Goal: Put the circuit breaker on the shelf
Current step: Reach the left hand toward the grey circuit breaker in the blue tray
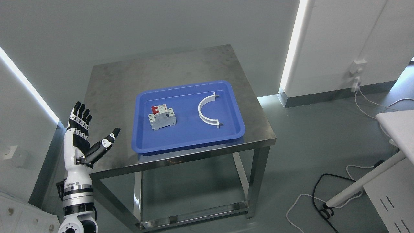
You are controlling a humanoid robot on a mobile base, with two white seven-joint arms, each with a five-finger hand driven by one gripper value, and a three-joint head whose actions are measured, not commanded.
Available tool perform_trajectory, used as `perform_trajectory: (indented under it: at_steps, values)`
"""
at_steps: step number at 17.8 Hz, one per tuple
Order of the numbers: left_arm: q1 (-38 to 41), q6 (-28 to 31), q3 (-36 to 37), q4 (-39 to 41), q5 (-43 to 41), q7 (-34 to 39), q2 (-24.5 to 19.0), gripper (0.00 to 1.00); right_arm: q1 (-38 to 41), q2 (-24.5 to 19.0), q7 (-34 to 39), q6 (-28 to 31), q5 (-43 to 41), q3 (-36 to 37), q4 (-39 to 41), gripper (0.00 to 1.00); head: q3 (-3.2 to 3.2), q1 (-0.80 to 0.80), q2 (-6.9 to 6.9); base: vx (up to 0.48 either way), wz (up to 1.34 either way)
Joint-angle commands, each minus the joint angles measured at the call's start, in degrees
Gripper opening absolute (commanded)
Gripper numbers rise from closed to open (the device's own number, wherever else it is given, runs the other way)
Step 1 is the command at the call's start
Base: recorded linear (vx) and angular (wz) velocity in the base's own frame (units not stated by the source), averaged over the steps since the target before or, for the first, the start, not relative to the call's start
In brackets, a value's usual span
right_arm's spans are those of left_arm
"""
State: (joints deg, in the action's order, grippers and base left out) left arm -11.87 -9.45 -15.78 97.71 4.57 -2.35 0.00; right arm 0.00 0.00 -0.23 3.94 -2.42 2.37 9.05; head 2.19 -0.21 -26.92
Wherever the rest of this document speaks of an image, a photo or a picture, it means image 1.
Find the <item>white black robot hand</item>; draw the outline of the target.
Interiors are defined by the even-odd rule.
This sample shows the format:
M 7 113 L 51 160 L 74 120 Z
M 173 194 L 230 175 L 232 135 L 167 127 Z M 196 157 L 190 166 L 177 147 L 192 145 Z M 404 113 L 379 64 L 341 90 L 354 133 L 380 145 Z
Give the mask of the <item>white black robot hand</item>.
M 111 149 L 120 133 L 120 128 L 115 128 L 111 134 L 91 146 L 89 143 L 91 119 L 92 116 L 89 109 L 85 108 L 85 104 L 77 102 L 70 113 L 64 135 L 64 164 L 67 171 L 65 189 L 92 184 L 89 175 L 94 164 Z

